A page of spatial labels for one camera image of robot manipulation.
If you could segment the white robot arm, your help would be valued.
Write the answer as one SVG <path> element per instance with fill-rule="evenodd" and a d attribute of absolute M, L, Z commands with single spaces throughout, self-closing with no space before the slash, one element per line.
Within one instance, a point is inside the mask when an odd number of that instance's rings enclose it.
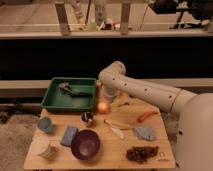
<path fill-rule="evenodd" d="M 213 171 L 213 93 L 197 94 L 127 77 L 126 67 L 120 61 L 104 68 L 98 78 L 109 99 L 123 91 L 180 115 L 174 171 Z"/>

